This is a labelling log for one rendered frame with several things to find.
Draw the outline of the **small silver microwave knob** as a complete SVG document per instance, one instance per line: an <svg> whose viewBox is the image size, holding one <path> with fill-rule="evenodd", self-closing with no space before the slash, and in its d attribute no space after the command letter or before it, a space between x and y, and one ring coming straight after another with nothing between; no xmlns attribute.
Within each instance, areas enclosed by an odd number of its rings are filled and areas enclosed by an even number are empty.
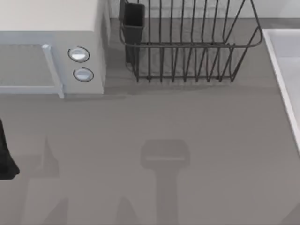
<svg viewBox="0 0 300 225"><path fill-rule="evenodd" d="M90 82L94 78L94 73L88 68L79 68L73 71L73 77L80 82Z"/></svg>

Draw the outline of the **large silver microwave knob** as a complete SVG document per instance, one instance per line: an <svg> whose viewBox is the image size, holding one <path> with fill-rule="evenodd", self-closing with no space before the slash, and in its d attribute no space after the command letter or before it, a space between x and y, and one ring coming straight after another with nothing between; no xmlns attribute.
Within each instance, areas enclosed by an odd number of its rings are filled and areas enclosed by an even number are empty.
<svg viewBox="0 0 300 225"><path fill-rule="evenodd" d="M76 46L68 49L67 54L72 61L78 63L84 63L90 58L90 52L82 46Z"/></svg>

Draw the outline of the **black cutlery holder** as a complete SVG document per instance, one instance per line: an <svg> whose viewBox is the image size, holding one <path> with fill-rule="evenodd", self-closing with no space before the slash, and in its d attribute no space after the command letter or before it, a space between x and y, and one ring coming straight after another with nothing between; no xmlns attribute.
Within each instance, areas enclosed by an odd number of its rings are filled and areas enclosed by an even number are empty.
<svg viewBox="0 0 300 225"><path fill-rule="evenodd" d="M142 41L145 5L120 0L119 20L125 43L126 63L134 65L135 55L139 53L139 48L134 46L138 46Z"/></svg>

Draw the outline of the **pale microwave oven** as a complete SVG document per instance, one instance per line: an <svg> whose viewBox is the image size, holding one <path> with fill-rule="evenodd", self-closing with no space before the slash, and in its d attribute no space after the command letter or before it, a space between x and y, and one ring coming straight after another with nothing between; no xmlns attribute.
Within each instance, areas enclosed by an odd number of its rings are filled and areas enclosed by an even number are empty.
<svg viewBox="0 0 300 225"><path fill-rule="evenodd" d="M108 0L0 0L0 30L52 32L65 96L104 93L110 39ZM68 49L76 46L90 52L88 61L78 63L68 57ZM79 68L90 69L94 78L76 80L73 71Z"/></svg>

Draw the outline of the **microwave oven door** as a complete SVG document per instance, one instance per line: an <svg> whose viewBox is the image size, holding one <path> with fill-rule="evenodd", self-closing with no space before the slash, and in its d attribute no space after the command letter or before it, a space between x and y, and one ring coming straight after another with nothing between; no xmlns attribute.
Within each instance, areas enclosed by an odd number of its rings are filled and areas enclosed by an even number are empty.
<svg viewBox="0 0 300 225"><path fill-rule="evenodd" d="M50 31L0 30L0 94L57 94L64 98Z"/></svg>

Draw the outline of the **white sink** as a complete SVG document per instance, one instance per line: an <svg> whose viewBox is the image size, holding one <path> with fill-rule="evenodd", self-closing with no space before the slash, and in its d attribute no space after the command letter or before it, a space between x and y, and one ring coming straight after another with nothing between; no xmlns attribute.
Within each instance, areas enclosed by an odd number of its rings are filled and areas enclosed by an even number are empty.
<svg viewBox="0 0 300 225"><path fill-rule="evenodd" d="M300 29L262 31L300 155Z"/></svg>

